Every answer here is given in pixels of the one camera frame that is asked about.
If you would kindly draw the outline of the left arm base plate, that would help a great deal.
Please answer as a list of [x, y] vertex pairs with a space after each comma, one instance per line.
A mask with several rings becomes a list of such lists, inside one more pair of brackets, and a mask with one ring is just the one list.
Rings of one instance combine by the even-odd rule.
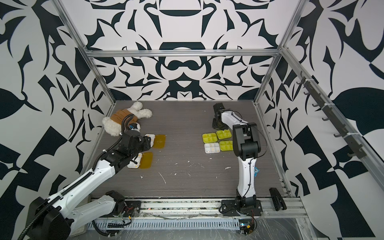
[[140, 213], [141, 203], [141, 201], [125, 201], [124, 203], [122, 201], [117, 202], [112, 212], [107, 215], [103, 215], [102, 218], [134, 217]]

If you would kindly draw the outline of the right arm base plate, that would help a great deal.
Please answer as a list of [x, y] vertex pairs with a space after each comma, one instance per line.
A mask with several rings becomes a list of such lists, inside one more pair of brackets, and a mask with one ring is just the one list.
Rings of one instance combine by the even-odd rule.
[[239, 217], [239, 216], [254, 216], [259, 217], [262, 215], [263, 208], [259, 200], [255, 205], [248, 207], [240, 207], [235, 200], [222, 200], [219, 207], [219, 213], [224, 217]]

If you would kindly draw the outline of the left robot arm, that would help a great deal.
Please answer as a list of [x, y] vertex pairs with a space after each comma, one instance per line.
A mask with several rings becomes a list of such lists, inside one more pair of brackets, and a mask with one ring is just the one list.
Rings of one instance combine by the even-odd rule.
[[72, 232], [99, 217], [120, 214], [125, 208], [125, 197], [116, 191], [109, 191], [94, 202], [82, 206], [80, 203], [129, 163], [135, 163], [140, 153], [151, 149], [154, 139], [135, 130], [122, 133], [77, 180], [47, 199], [38, 197], [30, 204], [19, 239], [66, 240]]

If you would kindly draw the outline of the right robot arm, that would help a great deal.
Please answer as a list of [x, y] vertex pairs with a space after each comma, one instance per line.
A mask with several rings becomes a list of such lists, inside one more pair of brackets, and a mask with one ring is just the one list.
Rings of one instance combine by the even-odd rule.
[[222, 103], [214, 104], [213, 128], [231, 130], [233, 151], [239, 161], [239, 184], [235, 202], [239, 208], [254, 206], [257, 196], [255, 190], [255, 165], [261, 143], [256, 123], [247, 122], [236, 112], [226, 109]]

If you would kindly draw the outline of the clear lid pillbox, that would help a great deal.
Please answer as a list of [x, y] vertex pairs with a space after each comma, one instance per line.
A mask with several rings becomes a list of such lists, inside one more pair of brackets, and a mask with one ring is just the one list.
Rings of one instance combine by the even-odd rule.
[[206, 154], [217, 154], [221, 152], [219, 143], [206, 143], [204, 144], [204, 151]]

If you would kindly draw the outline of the green pillbox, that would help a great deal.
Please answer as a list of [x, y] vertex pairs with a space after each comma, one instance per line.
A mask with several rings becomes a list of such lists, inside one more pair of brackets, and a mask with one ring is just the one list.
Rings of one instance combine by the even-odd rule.
[[216, 133], [203, 134], [202, 139], [204, 144], [216, 143], [218, 141], [218, 137]]
[[220, 141], [219, 142], [221, 152], [233, 151], [233, 141]]
[[216, 134], [219, 140], [226, 140], [232, 137], [232, 133], [230, 130], [218, 130], [216, 131]]

